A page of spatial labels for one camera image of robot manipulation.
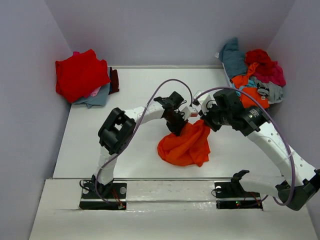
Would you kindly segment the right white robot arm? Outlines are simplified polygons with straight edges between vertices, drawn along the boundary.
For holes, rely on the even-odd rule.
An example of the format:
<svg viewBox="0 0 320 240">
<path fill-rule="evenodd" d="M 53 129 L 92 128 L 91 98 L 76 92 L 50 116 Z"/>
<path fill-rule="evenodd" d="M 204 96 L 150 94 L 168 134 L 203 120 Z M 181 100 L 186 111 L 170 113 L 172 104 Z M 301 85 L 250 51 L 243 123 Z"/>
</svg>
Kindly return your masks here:
<svg viewBox="0 0 320 240">
<path fill-rule="evenodd" d="M 253 106 L 244 107 L 238 89 L 215 87 L 199 91 L 193 103 L 201 107 L 200 118 L 214 132 L 231 126 L 256 146 L 278 168 L 280 176 L 257 175 L 241 170 L 233 175 L 229 189 L 235 196 L 256 192 L 271 196 L 280 206 L 299 211 L 320 189 L 320 171 L 306 162 L 287 143 L 275 121 L 250 95 Z"/>
</svg>

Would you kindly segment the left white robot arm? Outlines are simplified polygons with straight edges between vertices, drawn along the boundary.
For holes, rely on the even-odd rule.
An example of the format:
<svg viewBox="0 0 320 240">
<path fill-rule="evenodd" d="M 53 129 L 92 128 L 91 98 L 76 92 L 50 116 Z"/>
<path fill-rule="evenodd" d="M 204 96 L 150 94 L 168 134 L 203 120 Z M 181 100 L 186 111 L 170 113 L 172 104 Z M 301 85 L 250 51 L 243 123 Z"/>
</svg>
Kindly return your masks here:
<svg viewBox="0 0 320 240">
<path fill-rule="evenodd" d="M 104 198 L 110 194 L 114 169 L 120 153 L 129 145 L 137 128 L 147 122 L 165 119 L 171 133 L 179 136 L 188 118 L 179 110 L 183 97 L 173 92 L 168 97 L 156 97 L 146 106 L 129 110 L 114 108 L 98 131 L 100 156 L 98 168 L 91 177 L 93 191 Z"/>
</svg>

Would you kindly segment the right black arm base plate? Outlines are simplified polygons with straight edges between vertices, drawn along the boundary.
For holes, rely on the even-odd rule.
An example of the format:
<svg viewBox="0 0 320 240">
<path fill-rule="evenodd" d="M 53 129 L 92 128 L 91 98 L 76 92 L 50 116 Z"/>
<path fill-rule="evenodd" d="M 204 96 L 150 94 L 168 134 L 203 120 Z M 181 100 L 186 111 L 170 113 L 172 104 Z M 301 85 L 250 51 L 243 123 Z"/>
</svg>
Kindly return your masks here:
<svg viewBox="0 0 320 240">
<path fill-rule="evenodd" d="M 228 181 L 215 182 L 211 195 L 215 197 L 218 210 L 263 209 L 259 193 L 242 190 L 236 192 Z"/>
</svg>

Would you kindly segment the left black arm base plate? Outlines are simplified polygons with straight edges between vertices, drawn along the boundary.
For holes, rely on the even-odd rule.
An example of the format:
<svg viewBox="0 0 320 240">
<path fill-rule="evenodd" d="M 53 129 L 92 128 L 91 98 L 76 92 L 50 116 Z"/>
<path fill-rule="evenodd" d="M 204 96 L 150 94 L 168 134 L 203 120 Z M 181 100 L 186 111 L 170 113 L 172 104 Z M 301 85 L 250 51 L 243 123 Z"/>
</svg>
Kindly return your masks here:
<svg viewBox="0 0 320 240">
<path fill-rule="evenodd" d="M 107 210 L 124 211 L 127 209 L 127 183 L 115 181 L 108 186 L 107 190 L 96 193 L 95 184 L 89 180 L 81 180 L 81 197 L 79 208 L 81 210 Z"/>
</svg>

